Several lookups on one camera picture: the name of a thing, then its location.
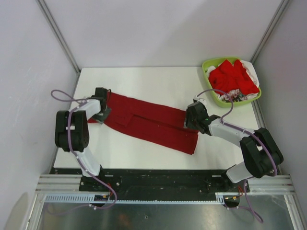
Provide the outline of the dark red t-shirt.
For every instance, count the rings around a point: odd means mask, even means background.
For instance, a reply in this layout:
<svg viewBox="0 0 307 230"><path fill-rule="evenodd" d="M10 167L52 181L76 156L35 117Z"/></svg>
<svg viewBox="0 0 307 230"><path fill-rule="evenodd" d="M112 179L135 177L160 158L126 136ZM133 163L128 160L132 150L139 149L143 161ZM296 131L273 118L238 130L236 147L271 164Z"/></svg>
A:
<svg viewBox="0 0 307 230"><path fill-rule="evenodd" d="M111 93L111 113L104 124L125 135L192 155L198 131L184 128L186 112Z"/></svg>

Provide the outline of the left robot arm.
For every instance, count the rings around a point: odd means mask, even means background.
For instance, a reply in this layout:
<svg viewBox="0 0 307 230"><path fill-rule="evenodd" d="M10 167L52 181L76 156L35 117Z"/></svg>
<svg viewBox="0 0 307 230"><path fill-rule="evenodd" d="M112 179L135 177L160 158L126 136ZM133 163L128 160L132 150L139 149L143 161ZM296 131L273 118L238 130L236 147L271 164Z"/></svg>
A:
<svg viewBox="0 0 307 230"><path fill-rule="evenodd" d="M106 180L101 177L101 165L89 148L88 121L103 124L111 113L107 105L112 91L103 87L96 88L94 95L75 99L61 90L52 90L51 96L61 102L76 102L70 110L58 111L56 114L55 144L64 152L71 152L79 163L83 176L91 177L89 186L95 191L102 191Z"/></svg>

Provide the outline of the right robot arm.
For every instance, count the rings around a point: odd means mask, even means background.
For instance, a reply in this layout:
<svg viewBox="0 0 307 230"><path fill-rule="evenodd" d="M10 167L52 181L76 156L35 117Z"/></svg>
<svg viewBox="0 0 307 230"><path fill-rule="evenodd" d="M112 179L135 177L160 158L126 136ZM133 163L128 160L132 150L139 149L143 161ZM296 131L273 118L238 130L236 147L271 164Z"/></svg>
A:
<svg viewBox="0 0 307 230"><path fill-rule="evenodd" d="M252 177L276 176L277 166L283 163L283 155L266 128L246 129L223 120L217 115L209 116L200 101L194 101L186 109L185 128L202 134L219 137L241 149L243 161L225 171L221 186L233 192L239 182Z"/></svg>

